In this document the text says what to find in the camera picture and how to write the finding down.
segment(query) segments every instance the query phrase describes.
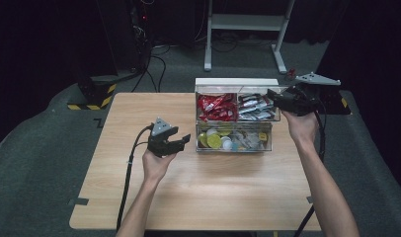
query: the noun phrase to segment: gray floor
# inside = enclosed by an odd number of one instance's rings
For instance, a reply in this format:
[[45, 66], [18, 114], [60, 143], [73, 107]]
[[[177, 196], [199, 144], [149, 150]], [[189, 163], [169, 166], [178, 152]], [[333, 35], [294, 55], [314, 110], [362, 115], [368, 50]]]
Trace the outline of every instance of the gray floor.
[[[161, 92], [193, 92], [197, 77], [283, 78], [268, 44], [247, 42], [229, 52], [212, 53], [212, 70], [203, 71], [204, 50], [159, 47], [154, 54], [167, 64]], [[327, 43], [284, 43], [281, 53], [298, 74], [314, 71]], [[227, 44], [216, 43], [225, 50]], [[162, 62], [151, 59], [156, 83]], [[130, 92], [137, 78], [118, 83], [115, 93]], [[135, 92], [154, 92], [145, 76]], [[74, 230], [69, 226], [101, 129], [94, 119], [103, 111], [69, 111], [79, 97], [76, 85], [56, 95], [46, 111], [19, 124], [0, 145], [0, 236], [114, 236], [115, 230]], [[401, 236], [401, 190], [380, 157], [361, 120], [353, 95], [343, 91], [353, 114], [329, 116], [326, 166], [344, 192], [361, 236]], [[280, 236], [292, 236], [281, 231]], [[259, 232], [258, 236], [273, 236]], [[322, 236], [304, 232], [303, 236]]]

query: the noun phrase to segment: metal shelf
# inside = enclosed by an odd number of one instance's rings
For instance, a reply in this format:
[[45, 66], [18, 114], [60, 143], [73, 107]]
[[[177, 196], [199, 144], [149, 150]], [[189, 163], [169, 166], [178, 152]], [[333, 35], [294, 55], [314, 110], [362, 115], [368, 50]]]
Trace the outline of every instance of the metal shelf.
[[289, 0], [284, 16], [256, 16], [256, 15], [233, 15], [233, 14], [212, 14], [212, 0], [209, 0], [209, 12], [207, 19], [206, 48], [204, 53], [204, 70], [212, 69], [211, 35], [212, 29], [221, 30], [246, 30], [246, 31], [269, 31], [280, 32], [278, 41], [273, 44], [271, 51], [278, 65], [281, 74], [286, 73], [283, 59], [281, 58], [281, 43], [289, 23], [290, 13], [295, 0]]

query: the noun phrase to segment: human arm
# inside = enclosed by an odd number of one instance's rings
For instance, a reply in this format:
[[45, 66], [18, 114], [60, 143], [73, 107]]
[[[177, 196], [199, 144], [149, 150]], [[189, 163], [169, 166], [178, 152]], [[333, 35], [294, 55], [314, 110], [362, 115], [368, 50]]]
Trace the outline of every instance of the human arm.
[[158, 184], [166, 175], [170, 162], [176, 157], [172, 154], [163, 158], [155, 156], [151, 151], [146, 150], [142, 155], [144, 167], [144, 180], [141, 188], [135, 197], [132, 205], [124, 217], [118, 237], [142, 237], [144, 236], [148, 211], [154, 198]]
[[298, 150], [315, 213], [325, 236], [360, 236], [349, 205], [315, 150], [316, 116], [311, 113], [297, 117], [282, 113], [287, 118], [289, 133]]

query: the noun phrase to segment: shelf leg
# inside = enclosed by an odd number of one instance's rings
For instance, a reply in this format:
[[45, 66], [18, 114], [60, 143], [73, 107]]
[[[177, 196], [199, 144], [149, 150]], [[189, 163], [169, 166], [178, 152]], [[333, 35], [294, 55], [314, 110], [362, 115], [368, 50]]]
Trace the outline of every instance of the shelf leg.
[[207, 16], [207, 34], [206, 34], [206, 47], [204, 50], [204, 70], [210, 71], [212, 69], [212, 50], [211, 50], [211, 38], [212, 38], [212, 0], [209, 0], [209, 9]]
[[281, 74], [286, 73], [286, 67], [284, 66], [283, 59], [281, 58], [281, 43], [283, 42], [284, 34], [286, 33], [287, 24], [289, 23], [290, 13], [292, 12], [294, 3], [295, 0], [289, 1], [286, 13], [284, 15], [283, 23], [281, 24], [281, 31], [278, 36], [277, 44], [272, 44], [272, 53], [274, 54], [275, 60], [278, 65], [278, 70]]

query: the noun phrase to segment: black cable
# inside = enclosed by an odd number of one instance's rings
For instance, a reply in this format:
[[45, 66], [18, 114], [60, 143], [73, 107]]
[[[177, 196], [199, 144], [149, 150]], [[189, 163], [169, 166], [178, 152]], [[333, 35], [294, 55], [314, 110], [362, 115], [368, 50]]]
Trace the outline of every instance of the black cable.
[[[326, 124], [325, 123], [323, 124], [323, 122], [321, 121], [321, 118], [316, 110], [314, 111], [314, 115], [317, 117], [318, 127], [319, 127], [319, 131], [320, 131], [320, 151], [318, 153], [318, 156], [320, 157], [321, 162], [324, 163], [324, 155], [326, 152], [326, 133], [325, 133]], [[311, 208], [308, 210], [308, 213], [302, 219], [301, 224], [299, 225], [298, 229], [296, 230], [294, 237], [298, 237], [302, 233], [302, 230], [304, 229], [306, 223], [311, 218], [313, 213], [314, 213], [314, 205], [311, 205]]]
[[272, 42], [273, 42], [272, 40], [263, 40], [263, 39], [259, 39], [258, 42], [245, 42], [245, 40], [239, 40], [238, 45], [255, 47], [255, 46], [263, 46], [263, 45], [267, 45], [267, 44], [272, 44]]
[[117, 232], [120, 230], [121, 219], [122, 219], [122, 216], [123, 216], [123, 209], [124, 209], [124, 205], [126, 203], [126, 198], [127, 198], [127, 191], [129, 190], [129, 180], [130, 180], [130, 172], [131, 172], [132, 162], [133, 162], [133, 153], [135, 152], [136, 146], [141, 144], [141, 143], [138, 144], [139, 137], [142, 135], [142, 133], [144, 133], [144, 131], [152, 129], [153, 126], [154, 126], [154, 124], [151, 124], [151, 125], [145, 127], [136, 136], [136, 139], [135, 139], [135, 141], [133, 143], [132, 151], [130, 152], [129, 160], [127, 161], [126, 177], [125, 177], [125, 180], [124, 180], [123, 194], [122, 194], [122, 199], [121, 199], [121, 202], [120, 202], [120, 212], [118, 214], [118, 221], [117, 221]]
[[115, 79], [115, 80], [111, 80], [111, 81], [95, 81], [94, 83], [96, 84], [96, 85], [112, 85], [112, 84], [118, 84], [119, 82], [122, 82], [122, 81], [127, 81], [127, 80], [131, 80], [131, 79], [133, 79], [133, 78], [136, 78], [137, 76], [139, 76], [141, 74], [141, 72], [138, 70], [138, 71], [136, 71], [136, 72], [134, 72], [134, 73], [132, 73], [132, 74], [130, 74], [130, 75], [126, 75], [126, 76], [124, 76], [124, 77], [121, 77], [121, 78], [118, 78], [118, 79]]
[[[171, 49], [171, 47], [172, 47], [172, 46], [170, 46], [169, 44], [166, 44], [166, 45], [163, 45], [163, 46], [167, 46], [167, 49], [166, 49], [165, 51], [157, 52], [157, 53], [154, 53], [154, 54], [152, 54], [152, 55], [158, 56], [158, 55], [161, 55], [161, 54], [165, 54], [165, 53], [167, 53], [168, 51], [170, 51], [170, 49]], [[153, 47], [152, 49], [161, 48], [161, 47], [163, 47], [163, 46], [155, 46], [155, 47]]]
[[198, 39], [198, 37], [201, 35], [201, 31], [203, 29], [204, 16], [205, 15], [206, 15], [206, 0], [203, 0], [203, 11], [202, 11], [202, 17], [201, 17], [200, 30], [198, 31], [198, 34], [195, 36], [194, 41], [196, 41]]
[[138, 144], [136, 144], [136, 146], [138, 146], [138, 145], [140, 145], [140, 144], [147, 144], [148, 143], [148, 141], [141, 141], [141, 142], [139, 142]]
[[146, 65], [146, 66], [144, 67], [144, 69], [143, 69], [144, 72], [142, 72], [141, 76], [139, 77], [138, 81], [136, 82], [136, 85], [133, 87], [133, 89], [132, 89], [130, 92], [134, 92], [134, 91], [136, 90], [136, 88], [138, 87], [139, 83], [140, 83], [141, 80], [142, 80], [142, 77], [144, 77], [145, 73], [147, 72], [148, 65], [149, 65], [149, 62], [150, 62], [150, 58], [151, 58], [151, 57], [148, 57], [147, 65]]
[[217, 52], [230, 52], [232, 50], [234, 50], [237, 46], [238, 46], [238, 40], [236, 38], [223, 38], [220, 36], [215, 36], [216, 38], [218, 38], [219, 42], [221, 43], [234, 43], [234, 45], [232, 45], [232, 47], [230, 47], [227, 50], [221, 50], [221, 49], [217, 49], [216, 47], [211, 46], [210, 48], [212, 48], [213, 50], [217, 51]]
[[152, 75], [151, 75], [151, 73], [149, 73], [148, 70], [147, 70], [147, 73], [148, 73], [149, 78], [151, 79], [152, 85], [154, 86], [154, 91], [158, 92], [157, 91], [157, 86], [155, 86], [155, 83], [154, 83], [154, 78], [152, 78]]
[[326, 107], [324, 106], [324, 104], [323, 104], [323, 102], [321, 101], [321, 100], [319, 100], [319, 103], [320, 103], [320, 106], [321, 106], [321, 109], [322, 109], [322, 111], [323, 111], [323, 115], [324, 115], [324, 124], [323, 124], [323, 127], [324, 127], [324, 129], [326, 128], [326, 123], [327, 123], [327, 109], [326, 109]]
[[158, 92], [161, 92], [161, 82], [163, 81], [164, 73], [166, 72], [166, 62], [161, 57], [158, 56], [152, 56], [152, 57], [157, 58], [163, 62], [163, 72], [161, 73], [160, 79], [158, 81]]

